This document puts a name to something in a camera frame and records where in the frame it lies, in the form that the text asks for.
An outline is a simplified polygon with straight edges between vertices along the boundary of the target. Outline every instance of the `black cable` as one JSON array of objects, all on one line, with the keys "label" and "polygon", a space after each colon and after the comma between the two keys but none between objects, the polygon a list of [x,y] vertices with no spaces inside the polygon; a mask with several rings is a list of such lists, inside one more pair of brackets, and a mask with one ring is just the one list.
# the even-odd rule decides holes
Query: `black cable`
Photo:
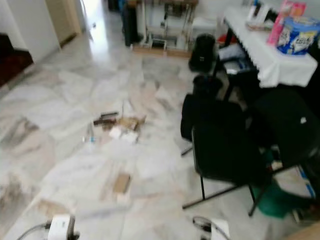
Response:
[{"label": "black cable", "polygon": [[18,237],[16,240],[22,240],[23,238],[25,238],[27,235],[29,235],[30,233],[34,232],[35,230],[39,230],[39,229],[49,229],[51,226],[51,221],[48,221],[46,223],[42,223],[39,225],[35,225],[33,227],[31,227],[30,229],[28,229],[27,231],[25,231],[20,237]]},{"label": "black cable", "polygon": [[217,224],[215,224],[213,221],[211,221],[208,218],[205,218],[203,216],[194,216],[192,218],[193,225],[205,232],[211,233],[211,228],[213,227],[218,233],[220,233],[226,240],[231,240],[228,235],[223,231]]}]

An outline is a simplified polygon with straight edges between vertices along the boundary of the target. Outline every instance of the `white table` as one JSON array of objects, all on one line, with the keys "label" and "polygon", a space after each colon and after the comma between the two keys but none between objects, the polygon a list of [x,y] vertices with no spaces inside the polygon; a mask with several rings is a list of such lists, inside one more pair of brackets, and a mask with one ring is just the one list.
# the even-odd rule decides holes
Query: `white table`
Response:
[{"label": "white table", "polygon": [[248,14],[248,7],[229,7],[224,20],[258,69],[260,87],[272,88],[279,84],[306,87],[318,66],[317,61],[309,54],[285,55],[267,44],[269,32],[246,28]]}]

